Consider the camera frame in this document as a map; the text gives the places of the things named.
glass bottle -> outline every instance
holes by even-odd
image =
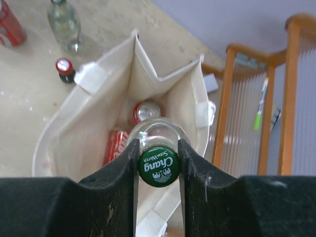
[[[167,118],[149,118],[132,129],[126,145],[134,138],[140,141],[141,178],[157,188],[172,184],[180,173],[178,141],[190,143],[185,131]]]
[[[47,16],[56,41],[66,51],[78,51],[82,36],[77,11],[66,0],[50,1]]]

chang logo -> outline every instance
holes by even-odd
[[[173,164],[173,159],[171,157],[164,158],[162,160],[158,160],[153,162],[152,164],[144,164],[144,171],[148,172],[149,170],[153,170],[159,167],[166,168],[170,167]]]
[[[171,173],[170,168],[167,168],[160,172],[154,173],[153,178],[158,183],[165,183],[170,179],[171,175],[172,173]]]

white tag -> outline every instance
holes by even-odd
[[[218,89],[218,84],[214,74],[206,75],[203,79],[207,93]]]
[[[216,105],[212,101],[196,104],[196,127],[209,127],[213,124]]]
[[[109,74],[97,63],[91,62],[83,65],[82,69],[76,73],[75,82],[93,95],[103,86],[108,76]]]

chang soda water cap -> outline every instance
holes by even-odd
[[[157,188],[166,187],[179,176],[178,155],[167,146],[150,147],[140,156],[138,171],[147,184]]]

coca-cola can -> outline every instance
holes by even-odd
[[[8,4],[0,0],[0,43],[7,47],[23,44],[26,34]]]
[[[131,125],[136,125],[145,119],[160,117],[160,106],[153,100],[139,102],[133,109],[129,118]]]
[[[129,131],[120,128],[115,128],[110,131],[103,165],[111,162],[124,151],[129,133]]]

